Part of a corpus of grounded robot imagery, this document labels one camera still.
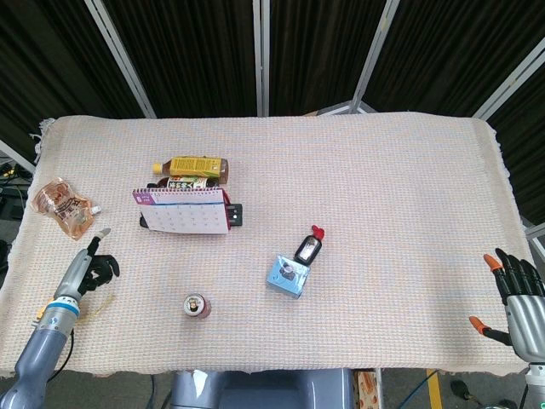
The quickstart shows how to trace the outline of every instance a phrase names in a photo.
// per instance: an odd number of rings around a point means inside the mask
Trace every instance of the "black curtain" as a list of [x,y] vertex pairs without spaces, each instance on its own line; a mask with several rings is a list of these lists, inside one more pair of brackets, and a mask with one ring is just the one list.
[[471,116],[544,36],[544,2],[402,1],[363,101]]
[[108,0],[159,118],[256,115],[251,0]]
[[142,116],[83,1],[0,1],[0,58],[0,138],[29,160],[44,118]]
[[351,100],[384,0],[272,0],[270,114]]
[[497,131],[520,213],[545,222],[545,66],[488,120]]

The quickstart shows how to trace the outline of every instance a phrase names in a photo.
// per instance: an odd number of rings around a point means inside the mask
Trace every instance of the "can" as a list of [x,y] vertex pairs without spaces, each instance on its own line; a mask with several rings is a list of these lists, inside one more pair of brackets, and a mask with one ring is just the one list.
[[190,317],[206,318],[211,311],[210,303],[200,294],[190,294],[184,300],[184,313]]

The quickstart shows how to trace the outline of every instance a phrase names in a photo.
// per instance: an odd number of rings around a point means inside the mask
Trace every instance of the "blue box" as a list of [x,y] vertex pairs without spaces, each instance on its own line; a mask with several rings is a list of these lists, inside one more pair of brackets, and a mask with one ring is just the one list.
[[267,275],[267,283],[293,298],[299,298],[309,273],[308,266],[303,266],[284,256],[278,256]]

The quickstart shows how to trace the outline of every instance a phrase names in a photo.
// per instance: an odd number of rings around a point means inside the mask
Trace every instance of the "robotic arm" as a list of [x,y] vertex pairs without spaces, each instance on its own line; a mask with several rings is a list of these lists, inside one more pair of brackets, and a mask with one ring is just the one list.
[[501,249],[485,261],[496,278],[509,333],[492,330],[477,317],[469,317],[473,327],[483,336],[512,346],[520,359],[530,363],[526,374],[528,396],[532,408],[545,409],[545,289],[542,280],[526,260],[518,260]]
[[114,274],[119,276],[115,258],[95,255],[100,241],[109,233],[109,228],[100,231],[87,249],[80,250],[72,260],[54,301],[47,305],[15,365],[17,382],[0,397],[0,409],[43,407],[46,384],[79,316],[82,296],[110,282]]

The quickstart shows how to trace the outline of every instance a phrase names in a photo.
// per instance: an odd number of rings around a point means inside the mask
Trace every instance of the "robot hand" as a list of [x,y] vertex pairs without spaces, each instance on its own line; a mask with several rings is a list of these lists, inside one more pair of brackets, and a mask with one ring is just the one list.
[[530,363],[526,382],[534,406],[545,408],[545,288],[536,268],[526,260],[507,255],[501,249],[485,261],[496,278],[509,333],[492,330],[477,317],[469,317],[473,327],[485,337],[508,346],[524,361]]

